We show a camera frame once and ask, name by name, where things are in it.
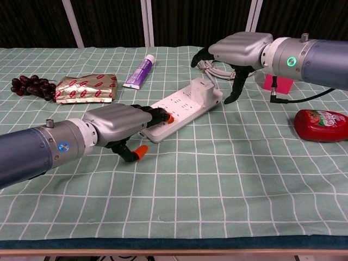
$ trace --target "green indicator light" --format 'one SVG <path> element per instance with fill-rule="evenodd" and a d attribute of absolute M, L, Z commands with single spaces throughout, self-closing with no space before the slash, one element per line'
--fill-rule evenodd
<path fill-rule="evenodd" d="M 290 66 L 290 67 L 295 66 L 295 64 L 296 64 L 296 58 L 293 57 L 293 56 L 289 57 L 288 60 L 287 60 L 287 64 L 288 64 L 288 66 Z"/>

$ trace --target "white cap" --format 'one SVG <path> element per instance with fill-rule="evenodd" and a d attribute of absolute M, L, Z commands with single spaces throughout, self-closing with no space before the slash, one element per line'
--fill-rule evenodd
<path fill-rule="evenodd" d="M 155 57 L 152 54 L 145 56 L 145 59 L 150 60 L 152 62 L 152 65 L 154 64 Z"/>

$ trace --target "ketchup bottle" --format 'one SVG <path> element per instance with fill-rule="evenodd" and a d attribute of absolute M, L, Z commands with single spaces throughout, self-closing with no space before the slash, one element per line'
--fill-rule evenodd
<path fill-rule="evenodd" d="M 348 139 L 348 117 L 333 111 L 300 110 L 294 120 L 303 140 L 337 142 Z"/>

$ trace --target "power strip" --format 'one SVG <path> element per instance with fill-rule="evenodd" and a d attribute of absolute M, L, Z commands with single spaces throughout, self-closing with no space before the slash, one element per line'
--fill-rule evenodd
<path fill-rule="evenodd" d="M 222 92 L 202 78 L 194 79 L 190 85 L 151 105 L 163 108 L 174 117 L 173 123 L 160 123 L 143 129 L 140 135 L 159 143 L 194 119 L 198 118 L 222 101 Z"/>

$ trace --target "foil package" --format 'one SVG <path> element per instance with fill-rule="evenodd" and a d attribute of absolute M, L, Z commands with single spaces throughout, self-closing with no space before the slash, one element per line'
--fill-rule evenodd
<path fill-rule="evenodd" d="M 118 82 L 114 74 L 91 74 L 84 77 L 64 77 L 55 89 L 58 104 L 103 102 L 116 98 Z"/>

